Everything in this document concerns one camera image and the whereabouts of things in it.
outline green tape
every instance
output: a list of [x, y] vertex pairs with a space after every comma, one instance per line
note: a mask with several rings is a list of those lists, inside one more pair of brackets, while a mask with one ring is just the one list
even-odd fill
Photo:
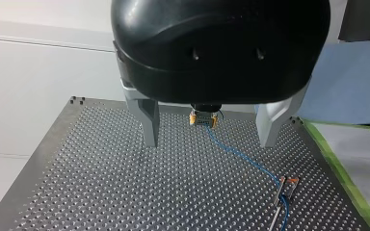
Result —
[[[370, 129], [369, 126], [362, 125], [351, 125], [351, 126]], [[309, 121], [304, 120], [304, 127], [307, 129], [311, 137], [317, 142], [318, 146], [321, 149], [321, 152], [323, 153], [325, 159], [332, 168], [332, 171], [337, 176], [345, 192], [353, 201], [353, 204], [356, 206], [359, 214], [365, 219], [367, 224], [370, 226], [370, 206], [368, 202], [365, 200], [362, 193], [359, 191], [358, 187], [354, 184], [353, 180], [351, 180], [350, 175], [341, 165], [338, 158], [332, 152], [332, 149], [330, 148], [327, 141], [324, 139], [323, 135], [321, 135], [317, 128]]]
[[355, 124], [349, 124], [349, 123], [322, 122], [322, 121], [309, 120], [309, 119], [302, 119], [302, 121], [312, 122], [312, 123], [328, 124], [328, 125], [339, 125], [339, 126], [345, 126], [345, 127], [364, 128], [364, 129], [369, 129], [370, 130], [370, 126], [365, 126], [365, 125], [355, 125]]

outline metal surface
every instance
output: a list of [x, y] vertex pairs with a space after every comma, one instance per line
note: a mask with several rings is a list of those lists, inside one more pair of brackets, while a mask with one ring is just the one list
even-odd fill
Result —
[[269, 231], [273, 231], [273, 229], [275, 228], [276, 221], [278, 221], [278, 216], [280, 215], [280, 211], [281, 211], [281, 205], [277, 206], [275, 216], [273, 217], [272, 223], [270, 224]]
[[[67, 104], [0, 203], [0, 230], [267, 230], [274, 182], [190, 126], [189, 109], [160, 109], [153, 148], [124, 103]], [[219, 140], [301, 178], [287, 230], [370, 230], [298, 120], [264, 149], [253, 115], [225, 118]]]
[[[118, 62], [119, 68], [125, 68], [119, 58]], [[160, 126], [158, 101], [146, 97], [135, 88], [127, 87], [122, 79], [121, 84], [128, 110], [142, 124], [145, 145], [152, 147], [157, 146]]]
[[268, 104], [260, 104], [256, 117], [256, 127], [260, 145], [273, 147], [286, 120], [295, 115], [302, 106], [309, 82], [288, 99]]

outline blue wire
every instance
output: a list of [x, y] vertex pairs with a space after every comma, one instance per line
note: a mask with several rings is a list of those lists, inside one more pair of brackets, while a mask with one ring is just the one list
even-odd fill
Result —
[[[266, 168], [262, 167], [258, 163], [254, 162], [250, 157], [248, 157], [247, 155], [243, 154], [239, 150], [237, 150], [237, 149], [235, 149], [235, 148], [233, 148], [231, 146], [226, 146], [223, 143], [221, 143], [220, 141], [218, 141], [215, 138], [215, 136], [213, 135], [212, 131], [210, 130], [210, 128], [208, 126], [206, 126], [206, 131], [208, 132], [209, 137], [211, 138], [211, 140], [215, 144], [217, 144], [219, 147], [221, 147], [224, 151], [226, 151], [226, 152], [232, 152], [233, 154], [235, 154], [235, 155], [241, 157], [242, 159], [248, 161], [251, 165], [259, 168], [262, 171], [264, 171], [266, 174], [268, 174], [275, 181], [277, 187], [279, 187], [280, 183], [279, 183], [278, 179], [275, 177], [274, 174], [272, 174], [270, 171], [268, 171]], [[283, 224], [281, 226], [281, 231], [283, 231], [283, 230], [285, 230], [285, 226], [287, 224], [289, 210], [288, 210], [288, 203], [287, 203], [287, 200], [286, 200], [285, 196], [282, 195], [280, 197], [280, 199], [281, 199], [281, 202], [283, 202], [283, 204], [284, 204], [284, 208], [285, 208], [285, 212], [286, 212], [285, 213], [285, 216], [284, 216]]]
[[221, 115], [222, 115], [222, 120], [225, 120], [225, 116], [224, 116], [224, 114], [222, 113], [222, 111], [221, 110], [219, 110], [219, 112], [221, 113]]

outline blue cloth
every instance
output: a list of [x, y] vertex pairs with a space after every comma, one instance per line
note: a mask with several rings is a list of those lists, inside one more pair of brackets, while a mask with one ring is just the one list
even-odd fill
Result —
[[370, 123], [370, 41], [324, 47], [297, 115], [328, 122]]

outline black plastic cover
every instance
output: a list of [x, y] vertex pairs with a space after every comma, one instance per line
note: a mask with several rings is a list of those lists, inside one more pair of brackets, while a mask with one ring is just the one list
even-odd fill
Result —
[[216, 113], [222, 107], [221, 104], [191, 104], [191, 107], [199, 112]]
[[173, 103], [267, 103], [309, 80], [329, 0], [114, 0], [125, 80]]

